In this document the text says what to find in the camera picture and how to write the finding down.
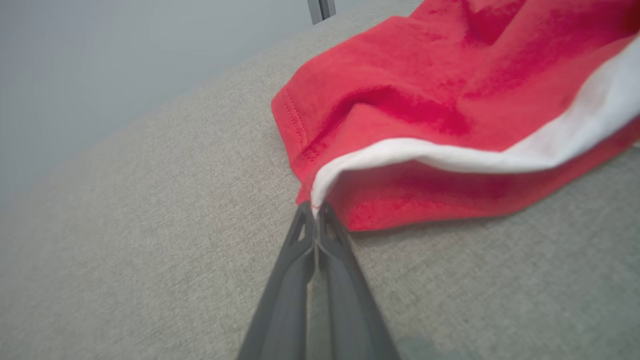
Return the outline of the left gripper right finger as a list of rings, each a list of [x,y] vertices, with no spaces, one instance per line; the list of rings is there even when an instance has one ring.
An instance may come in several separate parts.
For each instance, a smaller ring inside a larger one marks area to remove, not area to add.
[[[317,224],[333,359],[399,360],[400,353],[354,255],[349,233],[329,203],[320,207]]]

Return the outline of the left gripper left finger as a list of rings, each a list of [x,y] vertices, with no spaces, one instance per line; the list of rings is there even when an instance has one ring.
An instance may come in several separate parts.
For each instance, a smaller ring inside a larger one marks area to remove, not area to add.
[[[279,251],[239,360],[304,360],[307,342],[307,285],[315,271],[313,210],[302,203]]]

